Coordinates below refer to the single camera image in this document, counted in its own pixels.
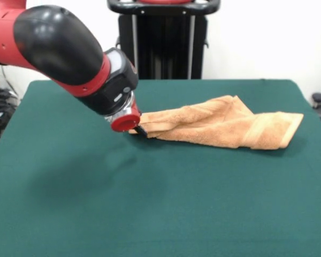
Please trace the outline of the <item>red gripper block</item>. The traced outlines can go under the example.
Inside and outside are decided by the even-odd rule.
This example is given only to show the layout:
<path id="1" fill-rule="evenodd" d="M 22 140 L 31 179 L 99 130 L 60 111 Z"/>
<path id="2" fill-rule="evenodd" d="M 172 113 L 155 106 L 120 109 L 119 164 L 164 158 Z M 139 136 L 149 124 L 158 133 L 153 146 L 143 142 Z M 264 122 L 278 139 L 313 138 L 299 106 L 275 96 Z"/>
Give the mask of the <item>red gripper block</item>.
<path id="1" fill-rule="evenodd" d="M 134 130 L 139 135 L 148 135 L 147 131 L 139 125 L 141 113 L 135 102 L 125 107 L 111 117 L 110 125 L 115 132 Z"/>

